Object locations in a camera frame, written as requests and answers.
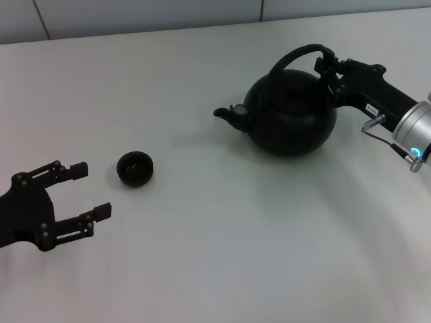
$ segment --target white table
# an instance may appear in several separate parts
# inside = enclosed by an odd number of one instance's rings
[[[112,203],[93,238],[0,249],[2,323],[429,322],[430,168],[412,174],[353,108],[287,160],[212,112],[309,43],[423,100],[430,30],[419,9],[0,46],[0,191],[86,161],[88,178],[48,190],[57,219]],[[133,150],[155,165],[137,190],[115,173]]]

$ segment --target small black cup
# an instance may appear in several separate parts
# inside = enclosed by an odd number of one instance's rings
[[[126,153],[117,163],[117,174],[127,186],[140,187],[153,176],[153,161],[141,151]]]

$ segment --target black kettle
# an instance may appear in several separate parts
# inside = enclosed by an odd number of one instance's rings
[[[330,89],[314,75],[284,70],[293,60],[315,51],[323,52],[325,60],[335,59],[322,45],[298,48],[251,87],[244,104],[219,108],[214,116],[248,133],[260,148],[276,155],[303,155],[321,146],[337,119]]]

